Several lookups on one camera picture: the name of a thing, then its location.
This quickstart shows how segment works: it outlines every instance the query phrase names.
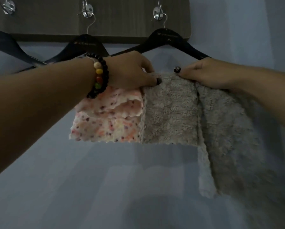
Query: clothes hanger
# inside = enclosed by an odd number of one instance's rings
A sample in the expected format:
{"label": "clothes hanger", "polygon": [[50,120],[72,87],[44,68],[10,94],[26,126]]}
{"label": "clothes hanger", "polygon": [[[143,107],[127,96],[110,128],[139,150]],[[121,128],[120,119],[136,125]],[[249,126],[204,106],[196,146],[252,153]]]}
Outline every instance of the clothes hanger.
{"label": "clothes hanger", "polygon": [[11,35],[2,31],[0,31],[0,51],[13,57],[16,57],[22,61],[25,61],[29,64],[32,64],[33,66],[46,65],[45,62],[42,62],[34,57],[27,55]]}
{"label": "clothes hanger", "polygon": [[139,45],[134,46],[132,48],[118,52],[118,53],[113,54],[111,56],[120,55],[120,54],[127,53],[130,51],[137,51],[139,53],[144,53],[144,52],[153,50],[153,49],[160,47],[160,46],[163,46],[163,45],[170,45],[170,46],[172,46],[176,49],[179,49],[180,51],[183,51],[184,53],[186,53],[186,54],[188,54],[188,55],[190,55],[190,56],[192,56],[198,60],[209,57],[208,55],[198,51],[193,46],[191,46],[178,33],[176,33],[173,30],[167,29],[167,28],[157,29],[157,30],[153,31],[153,33],[142,44],[139,44]]}
{"label": "clothes hanger", "polygon": [[[45,62],[47,64],[50,64],[55,62],[66,61],[83,55],[87,52],[96,53],[101,55],[102,57],[109,56],[109,53],[106,51],[103,44],[97,38],[89,34],[81,34],[72,39],[59,54],[49,60],[46,60]],[[35,67],[28,67],[18,72],[30,70],[33,68]]]}

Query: white bead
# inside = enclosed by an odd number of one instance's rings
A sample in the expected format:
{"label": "white bead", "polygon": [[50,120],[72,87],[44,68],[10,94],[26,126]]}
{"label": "white bead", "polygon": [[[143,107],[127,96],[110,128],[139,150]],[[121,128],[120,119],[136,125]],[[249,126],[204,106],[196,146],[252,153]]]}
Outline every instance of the white bead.
{"label": "white bead", "polygon": [[94,68],[95,68],[95,69],[100,69],[100,68],[101,68],[101,63],[95,62],[95,63],[94,63]]}

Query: hand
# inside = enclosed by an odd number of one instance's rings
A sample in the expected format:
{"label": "hand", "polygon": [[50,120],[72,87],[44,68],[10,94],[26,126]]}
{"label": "hand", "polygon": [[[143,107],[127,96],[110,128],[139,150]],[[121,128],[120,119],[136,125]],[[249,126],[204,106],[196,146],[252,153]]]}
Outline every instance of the hand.
{"label": "hand", "polygon": [[149,74],[154,72],[151,62],[137,51],[106,57],[104,60],[109,68],[109,85],[112,87],[136,89],[161,83],[160,78],[157,79]]}
{"label": "hand", "polygon": [[195,80],[210,88],[233,89],[249,67],[205,58],[181,70],[179,76]]}

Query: red bead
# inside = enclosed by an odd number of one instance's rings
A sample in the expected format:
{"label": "red bead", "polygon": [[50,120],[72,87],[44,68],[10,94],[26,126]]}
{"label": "red bead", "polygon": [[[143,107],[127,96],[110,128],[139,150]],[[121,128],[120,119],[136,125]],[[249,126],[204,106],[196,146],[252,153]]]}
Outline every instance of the red bead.
{"label": "red bead", "polygon": [[97,77],[96,77],[96,81],[97,81],[99,84],[102,84],[102,83],[103,83],[103,79],[102,79],[102,77],[100,77],[100,76],[97,76]]}

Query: forearm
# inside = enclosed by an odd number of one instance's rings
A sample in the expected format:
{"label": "forearm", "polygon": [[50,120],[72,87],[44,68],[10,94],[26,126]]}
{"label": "forearm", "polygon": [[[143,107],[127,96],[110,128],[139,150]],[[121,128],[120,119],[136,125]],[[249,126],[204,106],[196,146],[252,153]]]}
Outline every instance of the forearm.
{"label": "forearm", "polygon": [[237,88],[253,96],[285,126],[285,73],[263,68],[249,68]]}
{"label": "forearm", "polygon": [[0,77],[0,172],[79,103],[94,80],[88,58]]}

